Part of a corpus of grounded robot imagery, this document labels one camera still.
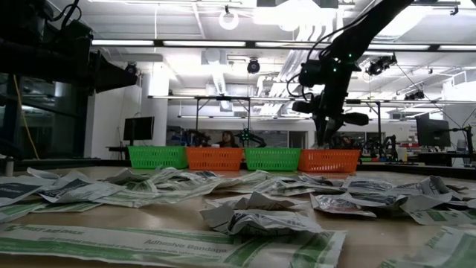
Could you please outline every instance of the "ceiling light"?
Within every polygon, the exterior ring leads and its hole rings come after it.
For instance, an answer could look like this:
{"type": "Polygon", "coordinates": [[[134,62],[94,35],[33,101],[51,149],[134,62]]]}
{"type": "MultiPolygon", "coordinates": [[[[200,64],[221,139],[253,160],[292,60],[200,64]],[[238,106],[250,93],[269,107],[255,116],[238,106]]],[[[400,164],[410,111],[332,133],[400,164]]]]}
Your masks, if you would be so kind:
{"type": "Polygon", "coordinates": [[[122,4],[172,4],[172,5],[206,5],[206,6],[215,6],[222,7],[226,2],[230,7],[241,7],[242,3],[239,1],[228,1],[228,0],[201,0],[201,1],[187,1],[187,0],[89,0],[90,2],[96,3],[122,3],[122,4]]]}
{"type": "Polygon", "coordinates": [[[244,119],[245,117],[241,117],[241,116],[210,116],[210,118],[218,118],[218,119],[244,119]]]}
{"type": "Polygon", "coordinates": [[[392,52],[381,52],[381,51],[365,51],[365,56],[393,56],[392,52]]]}
{"type": "Polygon", "coordinates": [[[238,18],[238,13],[236,11],[233,11],[233,10],[227,10],[227,12],[225,12],[224,10],[220,13],[220,16],[218,17],[218,23],[220,24],[220,26],[222,26],[223,29],[225,30],[233,30],[234,28],[236,28],[239,24],[239,18],[238,18]],[[232,15],[233,18],[231,19],[230,22],[225,22],[225,16],[226,15],[232,15]]]}
{"type": "Polygon", "coordinates": [[[165,46],[190,46],[190,47],[244,47],[246,42],[240,41],[181,41],[167,40],[164,41],[165,46]]]}
{"type": "Polygon", "coordinates": [[[143,46],[154,45],[152,40],[113,40],[113,39],[99,39],[92,40],[92,45],[128,45],[128,46],[143,46]]]}
{"type": "Polygon", "coordinates": [[[168,99],[168,100],[194,100],[193,96],[149,96],[149,98],[168,99]]]}
{"type": "MultiPolygon", "coordinates": [[[[197,118],[195,115],[177,115],[177,118],[197,118]]],[[[199,118],[210,118],[210,116],[199,115],[199,118]]]]}
{"type": "Polygon", "coordinates": [[[407,7],[377,34],[377,39],[393,40],[415,27],[431,10],[430,7],[407,7]]]}
{"type": "Polygon", "coordinates": [[[399,44],[370,44],[370,50],[387,50],[387,51],[424,51],[428,50],[430,45],[399,45],[399,44]]]}
{"type": "Polygon", "coordinates": [[[441,51],[476,51],[476,45],[441,45],[441,51]]]}
{"type": "MultiPolygon", "coordinates": [[[[256,42],[258,48],[306,48],[310,49],[314,45],[313,42],[256,42]]],[[[325,48],[328,44],[322,43],[317,46],[319,48],[325,48]]]]}

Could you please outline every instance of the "black equipment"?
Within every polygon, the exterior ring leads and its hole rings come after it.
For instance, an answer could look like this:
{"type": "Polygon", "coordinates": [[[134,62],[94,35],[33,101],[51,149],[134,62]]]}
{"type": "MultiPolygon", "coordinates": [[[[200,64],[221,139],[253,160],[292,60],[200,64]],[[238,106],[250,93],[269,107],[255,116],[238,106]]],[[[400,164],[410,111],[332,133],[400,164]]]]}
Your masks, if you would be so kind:
{"type": "Polygon", "coordinates": [[[424,98],[425,98],[425,93],[423,93],[423,90],[418,89],[415,93],[405,95],[404,100],[415,101],[415,100],[422,100],[424,98]]]}
{"type": "Polygon", "coordinates": [[[260,63],[257,59],[251,59],[247,67],[248,73],[256,74],[260,71],[260,63]]]}
{"type": "Polygon", "coordinates": [[[184,132],[187,146],[194,145],[195,147],[209,147],[208,142],[211,140],[210,136],[205,135],[197,130],[187,130],[184,132]]]}
{"type": "Polygon", "coordinates": [[[240,131],[239,134],[236,134],[235,137],[239,138],[239,142],[242,144],[242,146],[245,146],[245,141],[254,141],[258,143],[256,148],[264,148],[266,147],[266,143],[264,138],[259,137],[258,135],[255,135],[253,133],[250,133],[250,130],[245,128],[243,131],[240,131]]]}
{"type": "Polygon", "coordinates": [[[129,145],[134,145],[134,141],[151,140],[154,135],[154,118],[127,118],[124,124],[124,141],[130,141],[129,145]]]}
{"type": "Polygon", "coordinates": [[[90,52],[92,29],[71,18],[78,2],[54,17],[46,0],[0,1],[0,72],[71,83],[89,94],[135,85],[135,74],[90,52]],[[51,24],[61,19],[60,29],[51,24]]]}
{"type": "Polygon", "coordinates": [[[416,131],[420,146],[450,147],[449,123],[444,120],[431,120],[416,117],[416,131]]]}
{"type": "Polygon", "coordinates": [[[365,72],[371,76],[379,75],[383,71],[390,68],[391,65],[394,65],[394,64],[397,64],[395,54],[391,57],[383,56],[383,57],[380,57],[377,61],[371,62],[369,68],[365,70],[365,72]]]}
{"type": "Polygon", "coordinates": [[[382,152],[381,155],[384,155],[391,161],[398,161],[399,154],[396,152],[396,136],[388,136],[385,138],[384,143],[382,144],[382,152]]]}
{"type": "Polygon", "coordinates": [[[316,84],[325,87],[319,96],[312,96],[308,103],[295,102],[292,109],[312,113],[318,146],[329,142],[344,122],[361,126],[368,124],[367,115],[344,114],[342,109],[352,72],[361,71],[356,60],[364,54],[372,39],[413,2],[414,0],[380,1],[374,8],[340,29],[342,34],[319,52],[318,60],[310,59],[313,49],[309,52],[308,60],[302,64],[299,83],[309,88],[316,84]]]}

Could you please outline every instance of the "desk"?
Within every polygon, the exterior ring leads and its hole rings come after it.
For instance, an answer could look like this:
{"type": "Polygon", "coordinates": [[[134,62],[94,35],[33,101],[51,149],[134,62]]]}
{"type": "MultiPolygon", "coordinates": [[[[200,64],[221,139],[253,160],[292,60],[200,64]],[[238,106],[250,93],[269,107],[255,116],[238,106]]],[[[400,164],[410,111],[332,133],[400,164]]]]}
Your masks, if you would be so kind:
{"type": "Polygon", "coordinates": [[[424,162],[425,165],[441,165],[442,163],[446,167],[451,167],[453,158],[469,158],[476,159],[476,154],[468,153],[419,153],[419,162],[424,162]]]}
{"type": "MultiPolygon", "coordinates": [[[[85,167],[79,171],[92,179],[104,178],[117,173],[121,167],[85,167]]],[[[150,172],[151,170],[137,170],[136,172],[150,172]]],[[[57,173],[66,174],[68,170],[57,170],[57,173]]],[[[217,172],[226,177],[239,176],[247,173],[217,172]]],[[[273,173],[274,176],[286,176],[293,173],[273,173]]],[[[398,174],[388,172],[358,171],[357,175],[383,178],[393,183],[409,183],[419,181],[426,176],[398,174]]],[[[444,179],[446,183],[457,183],[471,189],[476,189],[476,183],[460,179],[444,179]]],[[[205,207],[203,197],[197,197],[172,205],[149,205],[143,208],[124,208],[113,205],[102,205],[83,213],[56,213],[56,214],[29,214],[13,223],[45,224],[64,226],[88,227],[133,227],[141,229],[191,229],[207,230],[199,211],[205,207]]],[[[399,257],[416,252],[440,229],[439,226],[421,226],[411,218],[400,219],[361,219],[355,217],[337,217],[314,211],[310,204],[301,205],[299,211],[305,211],[325,229],[347,230],[339,268],[377,267],[385,258],[399,257]]],[[[9,256],[2,255],[0,267],[41,267],[41,268],[95,268],[121,267],[139,268],[135,265],[108,265],[99,261],[81,261],[72,258],[36,257],[36,256],[9,256]]]]}
{"type": "Polygon", "coordinates": [[[109,152],[119,152],[121,157],[120,159],[122,160],[122,153],[124,153],[125,160],[130,160],[129,156],[129,150],[127,150],[127,147],[120,146],[120,147],[107,147],[109,149],[109,152]]]}

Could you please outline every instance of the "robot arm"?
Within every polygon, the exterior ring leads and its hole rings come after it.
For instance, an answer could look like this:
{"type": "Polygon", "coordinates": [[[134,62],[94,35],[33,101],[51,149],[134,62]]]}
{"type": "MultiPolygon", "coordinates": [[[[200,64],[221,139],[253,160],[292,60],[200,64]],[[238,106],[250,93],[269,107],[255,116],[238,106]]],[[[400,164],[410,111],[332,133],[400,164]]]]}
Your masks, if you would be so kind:
{"type": "Polygon", "coordinates": [[[361,71],[356,60],[368,49],[372,39],[413,2],[414,0],[380,1],[367,13],[345,26],[344,32],[319,53],[318,60],[307,60],[302,64],[299,74],[302,86],[325,85],[321,95],[311,99],[310,103],[296,102],[293,105],[294,111],[312,113],[319,146],[328,142],[344,122],[368,124],[367,115],[343,114],[342,109],[352,72],[361,71]]]}

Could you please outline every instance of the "security camera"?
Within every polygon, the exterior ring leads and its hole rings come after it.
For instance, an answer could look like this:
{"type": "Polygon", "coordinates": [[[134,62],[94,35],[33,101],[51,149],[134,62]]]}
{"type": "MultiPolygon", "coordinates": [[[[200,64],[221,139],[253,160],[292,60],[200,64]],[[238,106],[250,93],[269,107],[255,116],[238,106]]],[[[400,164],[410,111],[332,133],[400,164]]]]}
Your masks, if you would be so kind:
{"type": "Polygon", "coordinates": [[[127,63],[126,71],[130,74],[137,74],[137,63],[127,63]]]}
{"type": "Polygon", "coordinates": [[[260,64],[258,63],[258,59],[251,59],[250,63],[248,64],[247,70],[249,74],[256,74],[257,72],[259,72],[260,64]]]}

